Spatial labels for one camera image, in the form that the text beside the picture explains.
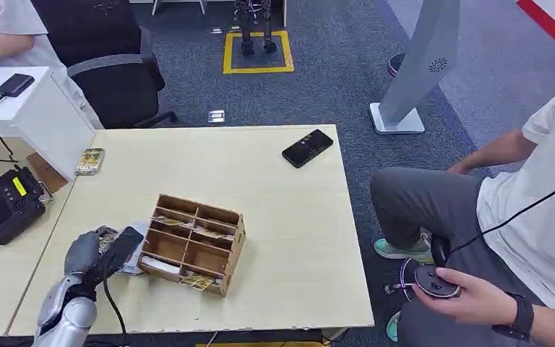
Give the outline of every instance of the sleeve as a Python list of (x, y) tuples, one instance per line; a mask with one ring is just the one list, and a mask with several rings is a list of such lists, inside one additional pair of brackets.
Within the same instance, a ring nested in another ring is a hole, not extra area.
[(0, 33), (45, 35), (48, 31), (30, 0), (0, 0)]
[(522, 127), (522, 134), (527, 140), (539, 143), (555, 126), (555, 97), (535, 112)]

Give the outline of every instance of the gray pants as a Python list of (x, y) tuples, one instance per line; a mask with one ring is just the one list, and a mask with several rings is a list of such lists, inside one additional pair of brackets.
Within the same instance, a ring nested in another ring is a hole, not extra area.
[[(408, 248), (420, 227), (450, 240), (454, 249), (481, 233), (476, 206), (481, 179), (445, 171), (385, 168), (371, 179), (371, 199), (382, 233), (391, 245)], [(543, 304), (480, 238), (450, 256), (447, 267)], [(406, 303), (398, 326), (399, 346), (532, 346), (494, 333), (488, 326), (463, 325), (419, 300)]]

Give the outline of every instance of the person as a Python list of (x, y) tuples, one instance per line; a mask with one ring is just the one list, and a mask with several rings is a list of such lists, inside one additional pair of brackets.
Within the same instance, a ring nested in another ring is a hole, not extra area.
[(96, 128), (102, 129), (84, 93), (67, 75), (30, 0), (0, 0), (0, 66), (53, 67), (55, 80)]
[[(522, 160), (514, 173), (485, 179), (467, 175), (474, 168)], [(431, 262), (422, 229), (455, 249), (555, 191), (555, 97), (522, 129), (502, 135), (447, 172), (385, 168), (373, 175), (370, 190), (384, 234), (374, 244), (376, 252)], [(457, 271), (440, 268), (438, 275), (460, 284), (464, 294), (433, 300), (414, 286), (418, 299), (406, 303), (387, 326), (400, 346), (516, 345), (489, 327), (515, 318), (515, 301), (505, 292), (534, 305), (531, 343), (555, 346), (555, 195), (451, 253), (446, 267)]]

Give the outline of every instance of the black wristwatch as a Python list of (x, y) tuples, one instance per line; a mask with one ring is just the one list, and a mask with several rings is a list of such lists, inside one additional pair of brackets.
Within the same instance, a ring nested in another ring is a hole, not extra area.
[(530, 329), (533, 327), (533, 305), (524, 296), (508, 291), (505, 293), (516, 300), (516, 320), (511, 325), (493, 325), (492, 330), (508, 338), (528, 341)]

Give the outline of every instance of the robot legs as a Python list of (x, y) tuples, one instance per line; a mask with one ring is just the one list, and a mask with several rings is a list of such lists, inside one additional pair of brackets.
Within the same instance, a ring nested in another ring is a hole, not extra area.
[[(241, 53), (245, 56), (254, 54), (254, 42), (250, 37), (252, 25), (254, 23), (255, 12), (253, 0), (236, 0), (236, 7), (241, 28)], [(262, 5), (262, 16), (264, 18), (264, 50), (273, 53), (277, 46), (271, 39), (271, 0), (260, 0)]]

